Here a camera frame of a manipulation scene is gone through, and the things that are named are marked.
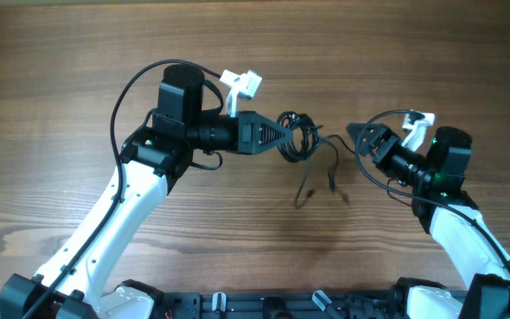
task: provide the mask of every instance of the white bracket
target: white bracket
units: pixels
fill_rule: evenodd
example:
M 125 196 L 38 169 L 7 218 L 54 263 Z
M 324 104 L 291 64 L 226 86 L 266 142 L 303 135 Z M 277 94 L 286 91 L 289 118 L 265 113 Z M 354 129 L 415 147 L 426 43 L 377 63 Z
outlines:
M 212 297 L 212 311 L 226 312 L 226 304 L 228 303 L 228 296 L 223 292 L 216 292 Z
M 94 310 L 101 319 L 149 318 L 154 304 L 145 292 L 121 286 L 102 297 Z
M 434 120 L 436 119 L 436 115 L 433 113 L 419 113 L 424 115 L 423 119 L 416 119 L 414 114 L 407 114 L 403 121 L 403 130 L 409 133 L 401 145 L 413 152 L 416 152 L 421 147 L 424 137 L 426 137 L 426 130 L 434 125 Z
M 413 319 L 456 319 L 462 306 L 448 291 L 419 285 L 408 291 L 406 314 Z
M 262 80 L 263 78 L 251 70 L 241 75 L 228 70 L 221 74 L 220 82 L 229 86 L 229 94 L 226 99 L 226 110 L 229 116 L 236 117 L 237 99 L 252 99 Z

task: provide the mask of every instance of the wood grain surface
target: wood grain surface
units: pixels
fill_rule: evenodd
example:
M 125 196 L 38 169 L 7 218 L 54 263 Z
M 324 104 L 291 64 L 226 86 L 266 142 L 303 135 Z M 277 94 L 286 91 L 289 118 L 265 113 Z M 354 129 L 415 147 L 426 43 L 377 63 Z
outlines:
M 390 109 L 437 113 L 437 126 L 474 138 L 465 190 L 510 253 L 510 3 L 0 8 L 0 288 L 12 273 L 32 276 L 96 202 L 114 166 L 117 96 L 163 58 L 255 70 L 264 80 L 243 110 L 308 113 L 325 135 L 348 138 L 349 122 Z M 127 95 L 119 142 L 156 105 L 161 77 L 149 72 Z M 167 292 L 341 291 L 388 288 L 400 276 L 464 288 L 410 209 L 366 180 L 348 152 L 337 182 L 349 204 L 332 195 L 332 160 L 329 149 L 313 158 L 307 187 L 316 194 L 299 210 L 305 164 L 275 150 L 226 153 L 215 172 L 190 168 L 139 229 L 108 290 L 133 278 Z

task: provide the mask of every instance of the black cable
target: black cable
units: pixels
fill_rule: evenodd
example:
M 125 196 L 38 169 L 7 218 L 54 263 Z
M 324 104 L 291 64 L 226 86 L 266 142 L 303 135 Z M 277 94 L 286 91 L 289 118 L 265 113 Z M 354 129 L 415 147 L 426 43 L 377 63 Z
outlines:
M 149 119 L 151 118 L 151 115 L 153 115 L 155 113 L 155 111 L 157 111 L 157 108 L 154 107 L 154 108 L 151 108 L 148 112 L 147 112 L 147 115 L 145 115 L 145 121 L 143 121 L 143 124 L 141 124 L 141 126 L 139 128 L 144 128 L 147 126 L 147 123 L 149 122 Z
M 223 164 L 223 158 L 221 157 L 220 152 L 205 152 L 206 155 L 212 156 L 213 154 L 218 155 L 218 158 L 220 159 L 220 164 L 218 164 L 217 167 L 209 167 L 206 165 L 198 164 L 196 162 L 191 162 L 190 165 L 195 168 L 200 168 L 203 170 L 216 170 L 221 167 L 221 164 Z
M 76 264 L 76 262 L 78 262 L 80 257 L 86 252 L 86 249 L 88 249 L 88 247 L 91 245 L 91 243 L 97 237 L 99 232 L 105 226 L 107 221 L 112 216 L 113 211 L 115 211 L 115 207 L 117 207 L 117 205 L 118 205 L 118 203 L 120 201 L 121 193 L 123 192 L 123 187 L 122 187 L 122 185 L 123 185 L 123 166 L 121 165 L 120 154 L 119 154 L 119 151 L 117 149 L 117 143 L 115 142 L 115 117 L 117 116 L 117 111 L 120 109 L 121 102 L 123 101 L 123 98 L 128 93 L 129 88 L 131 88 L 133 83 L 135 83 L 135 81 L 137 81 L 137 79 L 139 79 L 139 77 L 141 77 L 141 75 L 143 75 L 147 71 L 151 70 L 153 67 L 162 66 L 162 65 L 165 65 L 165 64 L 174 64 L 174 63 L 194 66 L 194 67 L 196 67 L 196 68 L 206 72 L 207 74 L 213 75 L 213 76 L 215 76 L 217 78 L 221 78 L 221 75 L 219 75 L 219 74 L 215 73 L 214 71 L 211 71 L 211 70 L 209 70 L 209 69 L 207 69 L 207 68 L 205 68 L 203 66 L 199 66 L 196 63 L 192 63 L 192 62 L 181 60 L 181 59 L 166 59 L 166 60 L 161 60 L 159 62 L 155 62 L 155 63 L 153 63 L 151 65 L 148 65 L 143 70 L 139 71 L 139 73 L 137 73 L 131 79 L 131 81 L 129 81 L 129 83 L 125 86 L 125 89 L 123 89 L 123 91 L 121 91 L 120 97 L 118 98 L 117 103 L 113 107 L 112 117 L 110 119 L 110 140 L 111 140 L 111 143 L 112 143 L 112 150 L 113 150 L 113 157 L 115 159 L 115 166 L 117 167 L 117 172 L 118 172 L 118 188 L 117 188 L 117 192 L 115 193 L 115 196 L 113 197 L 112 205 L 107 210 L 107 213 L 105 214 L 105 216 L 102 219 L 102 221 L 97 225 L 97 227 L 94 229 L 94 231 L 89 235 L 88 239 L 86 239 L 84 244 L 80 247 L 78 252 L 76 252 L 74 257 L 70 260 L 70 262 L 68 262 L 67 265 L 63 266 L 63 268 L 62 268 L 60 274 L 57 276 L 57 278 L 52 282 L 52 284 L 49 285 L 49 287 L 41 295 L 41 297 L 39 297 L 36 300 L 34 305 L 23 316 L 23 319 L 31 318 L 36 313 L 36 311 L 38 311 L 38 309 L 44 304 L 46 299 L 48 299 L 49 296 L 52 293 L 54 293 L 54 291 L 57 288 L 57 286 L 62 282 L 62 280 L 66 277 L 66 275 L 72 271 L 72 269 L 73 269 L 74 265 Z M 148 118 L 151 116 L 151 114 L 149 114 L 149 113 L 147 114 L 148 116 L 147 116 L 147 119 L 145 119 L 144 125 L 147 124 Z
M 373 119 L 369 120 L 365 126 L 363 127 L 363 129 L 361 130 L 361 132 L 359 133 L 359 137 L 356 139 L 356 142 L 355 142 L 355 149 L 356 150 L 359 150 L 359 147 L 360 147 L 360 144 L 361 144 L 361 141 L 363 140 L 364 136 L 365 136 L 365 133 L 367 132 L 367 128 L 375 121 L 385 117 L 385 116 L 388 116 L 388 115 L 392 115 L 392 114 L 417 114 L 418 112 L 415 112 L 415 111 L 407 111 L 407 110 L 395 110 L 395 111 L 387 111 L 387 112 L 383 112 L 383 113 L 380 113 L 380 114 L 377 114 Z M 495 253 L 497 254 L 497 256 L 501 259 L 501 262 L 503 263 L 503 267 L 507 270 L 507 272 L 509 273 L 510 275 L 510 261 L 505 257 L 505 255 L 503 254 L 503 252 L 501 252 L 501 249 L 497 246 L 497 244 L 495 243 L 495 241 L 491 238 L 490 234 L 485 231 L 478 223 L 477 223 L 477 220 L 476 219 L 472 219 L 472 218 L 469 218 L 467 215 L 463 214 L 462 212 L 460 212 L 459 210 L 451 207 L 451 206 L 448 206 L 446 204 L 442 204 L 442 203 L 439 203 L 439 202 L 436 202 L 434 200 L 430 200 L 430 199 L 427 199 L 427 198 L 422 198 L 422 197 L 418 197 L 418 196 L 415 196 L 413 194 L 409 194 L 405 191 L 399 191 L 399 190 L 396 190 L 392 187 L 389 187 L 389 186 L 385 186 L 383 183 L 379 182 L 378 180 L 376 180 L 372 175 L 369 174 L 369 172 L 367 172 L 367 170 L 363 167 L 363 164 L 361 163 L 361 159 L 359 157 L 359 152 L 356 152 L 355 153 L 355 161 L 356 163 L 358 164 L 358 167 L 359 167 L 359 170 L 361 171 L 361 173 L 363 173 L 363 175 L 369 180 L 371 181 L 372 183 L 374 183 L 375 185 L 379 186 L 380 188 L 386 190 L 386 191 L 390 191 L 390 192 L 393 192 L 395 194 L 398 194 L 400 196 L 404 196 L 404 197 L 407 197 L 407 198 L 411 198 L 411 199 L 416 199 L 416 200 L 420 200 L 424 203 L 427 203 L 427 204 L 431 204 L 431 205 L 434 205 L 434 206 L 438 206 L 438 207 L 442 207 L 456 215 L 458 215 L 459 217 L 463 218 L 464 220 L 466 220 L 467 222 L 470 223 L 471 226 L 473 226 L 477 231 L 479 231 L 482 236 L 485 238 L 485 240 L 487 240 L 487 242 L 489 243 L 489 245 L 491 246 L 491 248 L 493 248 L 493 250 L 495 251 Z
M 218 100 L 220 101 L 220 106 L 210 109 L 210 110 L 203 110 L 202 118 L 205 118 L 205 119 L 217 118 L 220 115 L 221 110 L 223 110 L 223 96 L 221 95 L 220 89 L 218 89 L 218 87 L 215 84 L 213 84 L 211 81 L 204 80 L 204 86 L 206 88 L 208 88 L 218 98 Z
M 297 196 L 294 198 L 294 206 L 295 208 L 300 208 L 304 206 L 307 202 L 307 200 L 314 194 L 314 190 L 309 190 L 306 193 L 305 201 L 302 204 L 298 204 L 298 199 L 300 198 L 300 193 L 302 192 L 302 189 L 305 186 L 306 180 L 308 179 L 308 176 L 310 175 L 310 158 L 314 155 L 316 150 L 322 145 L 327 144 L 329 145 L 334 152 L 336 153 L 336 161 L 332 166 L 328 169 L 328 186 L 329 189 L 332 191 L 332 193 L 335 193 L 336 191 L 340 193 L 342 199 L 345 203 L 349 202 L 348 196 L 341 192 L 336 187 L 335 182 L 335 176 L 337 167 L 339 166 L 339 151 L 335 145 L 333 145 L 329 139 L 331 138 L 337 138 L 342 142 L 344 147 L 353 153 L 353 150 L 347 145 L 347 143 L 342 139 L 342 137 L 338 135 L 330 135 L 326 137 L 321 137 L 318 134 L 318 129 L 321 128 L 321 126 L 316 126 L 313 122 L 313 120 L 306 114 L 297 114 L 294 112 L 284 112 L 281 115 L 279 115 L 278 119 L 276 120 L 278 124 L 281 126 L 288 128 L 292 131 L 296 129 L 300 129 L 302 132 L 302 141 L 300 142 L 300 148 L 297 148 L 295 146 L 295 142 L 290 141 L 286 144 L 281 144 L 277 146 L 279 153 L 289 162 L 291 163 L 297 163 L 299 161 L 305 160 L 306 161 L 306 172 L 305 176 L 302 179 L 302 183 L 300 184 L 300 187 L 298 187 Z
M 387 181 L 387 187 L 389 187 L 390 182 L 394 182 L 394 181 L 397 181 L 397 180 L 398 180 L 398 178 L 396 178 L 396 177 L 390 178 L 390 179 L 389 179 L 389 181 Z M 411 205 L 411 204 L 406 203 L 406 202 L 404 202 L 404 201 L 402 201 L 402 200 L 400 200 L 400 199 L 398 199 L 398 198 L 396 198 L 396 197 L 392 196 L 392 195 L 390 194 L 390 191 L 387 191 L 387 196 L 389 196 L 389 198 L 391 198 L 391 199 L 395 199 L 397 202 L 399 202 L 399 203 L 401 203 L 401 204 L 403 204 L 403 205 L 405 205 L 405 206 L 412 207 L 412 205 Z

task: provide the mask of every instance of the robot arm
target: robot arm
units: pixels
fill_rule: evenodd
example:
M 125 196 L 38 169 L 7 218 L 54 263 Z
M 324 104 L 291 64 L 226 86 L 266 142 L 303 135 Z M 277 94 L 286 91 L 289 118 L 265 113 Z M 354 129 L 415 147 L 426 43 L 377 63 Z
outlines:
M 122 147 L 121 169 L 126 181 L 117 185 L 116 170 L 104 194 L 81 226 L 36 271 L 35 276 L 29 280 L 13 275 L 9 279 L 0 294 L 2 318 L 21 318 L 40 296 L 47 293 L 48 287 L 60 278 L 65 265 L 104 219 L 116 199 L 118 187 L 121 187 L 121 197 L 107 223 L 64 280 L 58 280 L 56 290 L 49 291 L 51 298 L 44 307 L 36 310 L 36 315 L 64 318 L 158 317 L 151 311 L 155 305 L 162 303 L 160 301 L 165 298 L 163 292 L 133 283 L 122 285 L 104 297 L 102 293 L 113 266 L 143 220 L 163 202 L 189 166 L 202 167 L 192 161 L 193 151 L 198 149 L 212 154 L 223 150 L 252 155 L 292 141 L 290 129 L 255 112 L 236 111 L 239 97 L 253 97 L 261 80 L 258 75 L 253 72 L 224 74 L 226 76 L 222 76 L 221 81 L 231 88 L 228 115 L 219 115 L 222 107 L 202 111 L 203 86 L 211 90 L 215 88 L 205 80 L 202 72 L 186 65 L 174 65 L 165 70 L 159 87 L 158 107 L 152 112 L 152 127 L 143 124 Z M 214 92 L 223 104 L 219 92 Z M 364 125 L 351 124 L 348 131 L 353 140 L 359 137 L 361 141 L 363 138 L 362 143 L 356 143 L 355 152 L 362 156 L 370 155 L 377 168 L 388 177 L 398 178 L 401 184 L 412 186 L 416 198 L 439 203 L 435 206 L 416 199 L 412 203 L 413 212 L 424 230 L 450 255 L 470 290 L 462 304 L 441 285 L 399 280 L 394 288 L 399 293 L 392 293 L 392 298 L 395 299 L 396 295 L 402 298 L 401 301 L 393 300 L 391 304 L 404 302 L 404 306 L 401 305 L 403 309 L 396 311 L 412 318 L 492 317 L 483 311 L 490 311 L 492 315 L 510 313 L 510 272 L 504 268 L 505 263 L 501 259 L 510 261 L 510 256 L 485 227 L 475 203 L 460 189 L 471 153 L 471 137 L 456 128 L 439 128 L 425 158 L 415 151 L 427 127 L 433 124 L 434 115 L 409 115 L 413 116 L 406 119 L 404 127 L 411 134 L 404 142 L 383 125 L 366 124 L 370 129 L 361 136 L 357 132 L 364 130 Z M 460 218 L 454 210 L 467 216 L 467 220 Z M 491 310 L 483 307 L 490 298 L 495 305 Z M 338 317 L 331 300 L 325 297 L 317 300 L 316 305 L 324 306 L 322 311 Z M 213 302 L 214 311 L 223 318 L 225 298 L 220 295 L 214 297 Z
M 410 113 L 422 120 L 425 128 L 434 121 L 434 115 L 429 113 L 394 113 Z M 371 121 L 350 124 L 348 131 L 359 148 L 356 153 L 370 155 L 385 175 L 399 179 L 403 186 L 412 186 L 412 194 L 396 191 L 364 171 L 372 182 L 387 191 L 413 198 L 414 215 L 426 233 L 445 249 L 470 289 L 462 305 L 439 287 L 409 285 L 404 289 L 406 312 L 412 318 L 501 317 L 510 313 L 510 256 L 483 223 L 477 205 L 461 190 L 471 155 L 471 137 L 457 128 L 438 128 L 427 156 L 423 157 L 414 151 L 426 130 L 410 130 L 416 126 L 407 120 L 411 118 L 406 117 L 403 128 L 409 128 L 411 134 L 406 141 L 416 141 L 414 146 L 401 143 L 389 128 L 370 124 Z

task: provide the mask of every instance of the white plastic clip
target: white plastic clip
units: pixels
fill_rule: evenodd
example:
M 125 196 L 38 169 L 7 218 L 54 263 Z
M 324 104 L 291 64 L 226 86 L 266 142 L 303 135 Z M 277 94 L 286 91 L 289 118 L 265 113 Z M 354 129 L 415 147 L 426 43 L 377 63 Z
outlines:
M 317 290 L 312 294 L 312 301 L 321 311 L 326 311 L 326 307 L 332 304 L 332 300 L 322 290 Z
M 220 82 L 229 86 L 226 99 L 226 110 L 229 116 L 236 117 L 237 98 L 252 99 L 262 80 L 263 78 L 251 70 L 241 75 L 228 70 L 223 72 Z
M 414 114 L 407 114 L 405 115 L 405 121 L 403 121 L 403 130 L 408 132 L 408 136 L 401 145 L 413 152 L 416 152 L 422 143 L 424 143 L 426 130 L 434 125 L 434 120 L 436 119 L 436 115 L 433 113 L 419 113 L 424 115 L 423 119 L 416 118 Z
M 223 292 L 216 292 L 212 297 L 212 311 L 226 312 L 226 304 L 228 303 L 228 296 Z

